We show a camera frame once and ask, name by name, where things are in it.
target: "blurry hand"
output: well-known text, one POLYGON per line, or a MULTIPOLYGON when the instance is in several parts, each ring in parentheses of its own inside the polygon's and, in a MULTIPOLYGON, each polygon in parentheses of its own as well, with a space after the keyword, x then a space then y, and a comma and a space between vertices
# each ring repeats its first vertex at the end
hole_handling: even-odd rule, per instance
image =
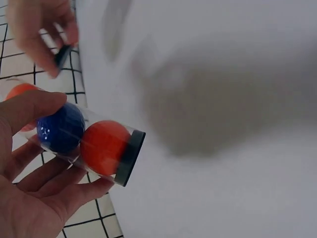
POLYGON ((17 46, 51 77, 57 77, 54 55, 47 47, 39 30, 44 28, 58 48, 64 42, 55 24, 67 37, 66 44, 78 42, 78 27, 69 0, 8 0, 6 17, 17 46))
POLYGON ((12 181, 42 152, 27 142, 12 152, 12 136, 37 118, 54 114, 66 95, 29 91, 0 103, 0 237, 55 238, 85 203, 106 194, 113 183, 78 184, 86 172, 60 158, 39 167, 17 185, 12 181))

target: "grid pattern cloth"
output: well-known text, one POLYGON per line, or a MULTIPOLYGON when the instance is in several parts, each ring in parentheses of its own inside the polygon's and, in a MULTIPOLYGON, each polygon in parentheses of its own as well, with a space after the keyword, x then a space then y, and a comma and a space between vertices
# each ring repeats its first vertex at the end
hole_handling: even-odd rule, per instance
MULTIPOLYGON (((71 0, 72 8, 76 11, 75 0, 71 0)), ((5 17, 7 0, 0 0, 0 80, 17 77, 26 82, 37 85, 47 91, 59 91, 67 94, 67 100, 86 107, 85 88, 80 67, 79 49, 74 48, 57 79, 50 77, 20 51, 8 28, 5 17)), ((51 50, 56 53, 54 42, 46 31, 41 31, 42 37, 51 50)), ((18 147, 25 141, 13 140, 18 147)), ((54 157, 49 152, 39 155, 23 173, 14 181, 19 182, 24 176, 48 162, 54 157)), ((80 183, 96 180, 98 177, 87 173, 80 183)), ((106 194, 81 207, 66 223, 58 238, 122 238, 110 195, 106 194)))

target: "white surface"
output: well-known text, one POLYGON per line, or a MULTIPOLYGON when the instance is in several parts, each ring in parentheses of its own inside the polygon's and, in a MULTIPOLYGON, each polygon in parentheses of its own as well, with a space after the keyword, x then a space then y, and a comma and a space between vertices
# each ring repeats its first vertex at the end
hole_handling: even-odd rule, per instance
POLYGON ((88 105, 147 132, 125 237, 316 236, 317 2, 134 0, 116 62, 106 4, 77 5, 88 105))

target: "black plastic cap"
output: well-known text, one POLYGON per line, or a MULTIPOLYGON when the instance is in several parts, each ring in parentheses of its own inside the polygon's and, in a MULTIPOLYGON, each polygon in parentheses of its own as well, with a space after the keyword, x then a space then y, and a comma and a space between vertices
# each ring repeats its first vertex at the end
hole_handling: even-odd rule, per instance
POLYGON ((54 61, 57 67, 59 68, 59 71, 64 67, 65 61, 67 57, 69 56, 69 53, 72 49, 72 46, 70 45, 64 45, 62 48, 60 48, 59 52, 55 55, 54 61))
POLYGON ((129 181, 133 167, 139 156, 145 135, 145 132, 138 130, 133 131, 121 156, 114 181, 123 187, 126 187, 129 181))

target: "clear plastic tube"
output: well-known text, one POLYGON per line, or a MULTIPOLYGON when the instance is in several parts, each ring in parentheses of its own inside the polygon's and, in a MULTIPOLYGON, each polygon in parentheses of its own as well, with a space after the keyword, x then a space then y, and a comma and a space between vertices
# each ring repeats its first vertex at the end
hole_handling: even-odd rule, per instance
MULTIPOLYGON (((3 100, 28 90, 42 89, 17 78, 4 79, 0 86, 3 100)), ((146 135, 69 102, 19 133, 57 157, 121 186, 128 183, 146 135)))

